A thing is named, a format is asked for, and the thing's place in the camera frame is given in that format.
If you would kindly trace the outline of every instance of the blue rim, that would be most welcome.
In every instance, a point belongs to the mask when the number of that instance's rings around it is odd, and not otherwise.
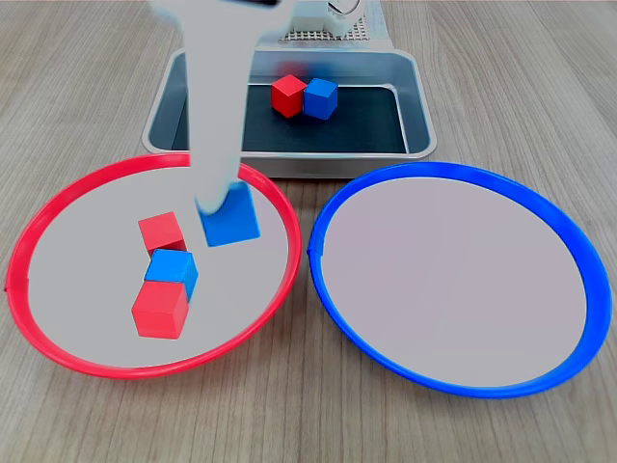
[[[587,298],[587,318],[577,348],[559,367],[523,383],[498,388],[470,388],[437,381],[403,368],[380,354],[360,338],[335,307],[326,289],[321,269],[324,240],[338,208],[366,187],[403,177],[437,177],[461,180],[482,186],[526,207],[544,220],[563,240],[577,263]],[[554,388],[581,372],[600,351],[610,327],[612,298],[608,275],[600,256],[582,230],[557,206],[509,178],[471,166],[444,162],[415,162],[390,166],[352,180],[324,206],[308,244],[310,273],[330,317],[341,331],[366,355],[395,373],[431,389],[476,398],[513,398],[533,395]]]

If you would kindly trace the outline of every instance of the cube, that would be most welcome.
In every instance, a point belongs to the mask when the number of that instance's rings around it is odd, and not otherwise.
[[[302,80],[287,74],[272,84],[272,107],[286,118],[302,112],[303,91],[307,87]]]
[[[304,113],[325,121],[336,109],[338,85],[328,80],[312,79],[305,90],[304,100]]]
[[[150,256],[157,249],[186,251],[184,236],[173,212],[140,220],[139,228]]]
[[[199,276],[195,260],[186,251],[157,249],[146,272],[148,282],[182,283],[190,302]]]
[[[256,239],[261,236],[249,185],[239,181],[231,185],[221,208],[206,214],[199,205],[198,213],[208,246]]]
[[[189,312],[184,285],[144,282],[132,312],[139,336],[177,340]]]

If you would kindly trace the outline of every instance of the metal grate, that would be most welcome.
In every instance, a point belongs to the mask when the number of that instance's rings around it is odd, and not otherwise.
[[[366,24],[366,17],[361,17],[351,31],[342,37],[335,37],[331,33],[326,31],[320,32],[295,32],[291,31],[282,41],[368,41],[370,36],[368,34],[368,25]]]

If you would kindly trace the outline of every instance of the stacked cubes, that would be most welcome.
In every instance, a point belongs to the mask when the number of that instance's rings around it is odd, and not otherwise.
[[[301,112],[323,121],[330,118],[338,101],[338,85],[312,79],[308,85],[288,74],[272,84],[272,107],[286,118]]]
[[[151,260],[133,305],[137,332],[145,338],[177,340],[197,284],[197,266],[173,212],[144,219],[139,227]]]

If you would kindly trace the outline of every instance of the dark tray bottom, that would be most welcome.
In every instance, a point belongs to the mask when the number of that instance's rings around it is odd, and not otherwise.
[[[186,106],[185,98],[170,150],[189,149]],[[415,144],[428,145],[428,133],[418,136]],[[304,114],[284,118],[272,109],[266,85],[249,87],[242,151],[406,152],[396,99],[388,89],[341,87],[336,110],[320,121]]]

